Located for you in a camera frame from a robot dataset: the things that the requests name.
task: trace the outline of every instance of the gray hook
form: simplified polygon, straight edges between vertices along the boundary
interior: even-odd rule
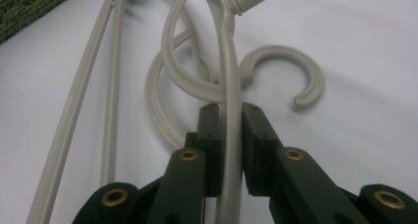
[[[254,80],[254,69],[261,61],[269,58],[281,58],[294,62],[305,71],[308,85],[305,90],[295,97],[295,105],[306,109],[315,104],[322,96],[325,80],[319,66],[304,53],[287,46],[268,45],[250,52],[241,62],[241,85],[249,86]]]

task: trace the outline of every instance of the metal grommet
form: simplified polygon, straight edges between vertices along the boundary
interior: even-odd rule
[[[382,204],[394,208],[394,209],[402,209],[406,206],[405,202],[402,198],[398,197],[396,194],[386,191],[386,190],[378,190],[375,192],[375,198],[381,202]]]
[[[128,192],[124,188],[114,188],[107,191],[102,197],[104,206],[116,206],[126,200]]]
[[[304,154],[302,154],[301,152],[297,150],[287,150],[285,154],[286,154],[286,157],[291,160],[301,161],[302,159],[304,159]]]
[[[192,161],[197,159],[197,153],[193,151],[184,151],[180,154],[180,158],[184,161]]]

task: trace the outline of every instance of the plastic loop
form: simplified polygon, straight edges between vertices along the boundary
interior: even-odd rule
[[[175,0],[167,17],[163,31],[162,55],[164,65],[173,82],[185,93],[194,98],[214,103],[223,103],[226,99],[225,89],[217,84],[208,83],[188,73],[175,57],[174,29],[178,16],[186,0]]]
[[[186,31],[178,35],[174,39],[174,47],[178,47],[191,36],[193,36],[192,31]],[[160,71],[163,69],[163,64],[161,52],[158,52],[148,70],[145,82],[145,102],[147,104],[148,113],[160,132],[163,133],[164,137],[166,137],[175,149],[178,149],[183,147],[185,138],[170,123],[161,107],[162,103],[159,96],[158,82]]]
[[[281,58],[294,62],[302,68],[308,77],[305,90],[295,97],[295,105],[305,109],[314,105],[322,96],[325,80],[322,70],[306,54],[287,46],[268,45],[250,52],[241,62],[241,85],[249,86],[254,80],[254,70],[261,61],[269,58]]]

